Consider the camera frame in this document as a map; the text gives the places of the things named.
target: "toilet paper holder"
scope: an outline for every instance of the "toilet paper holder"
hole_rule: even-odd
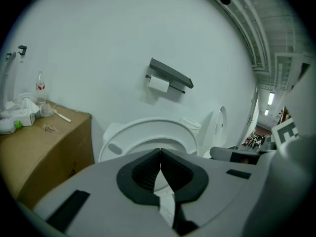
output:
[[[145,77],[146,77],[146,78],[149,78],[149,79],[151,79],[151,78],[152,78],[152,77],[151,77],[151,76],[149,76],[149,75],[146,75]],[[174,89],[176,89],[176,90],[178,90],[178,91],[181,91],[183,94],[185,94],[185,93],[186,93],[185,91],[183,91],[183,90],[181,90],[181,89],[178,89],[178,88],[176,88],[176,87],[174,87],[174,86],[169,85],[169,87],[174,88]]]

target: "plastic bottle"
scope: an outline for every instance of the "plastic bottle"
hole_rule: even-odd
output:
[[[46,89],[42,70],[39,71],[38,79],[36,82],[36,95],[38,104],[46,103]]]
[[[21,127],[19,120],[13,118],[0,119],[0,134],[11,134]]]

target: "toilet bowl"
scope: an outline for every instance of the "toilet bowl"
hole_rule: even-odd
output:
[[[112,123],[103,135],[98,161],[154,148],[198,154],[195,135],[182,123],[166,118],[143,118],[125,125]],[[171,227],[175,208],[173,191],[161,171],[156,178],[154,194],[160,197],[160,214]]]

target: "ceiling light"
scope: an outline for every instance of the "ceiling light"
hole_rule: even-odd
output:
[[[268,100],[268,105],[271,105],[273,102],[273,98],[275,97],[275,94],[270,92],[269,94],[269,100]]]

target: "toilet paper roll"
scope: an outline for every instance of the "toilet paper roll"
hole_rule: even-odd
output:
[[[152,78],[150,79],[148,83],[148,87],[159,90],[161,92],[167,92],[169,84],[170,84],[170,81],[160,78],[158,76],[154,76],[152,74]]]

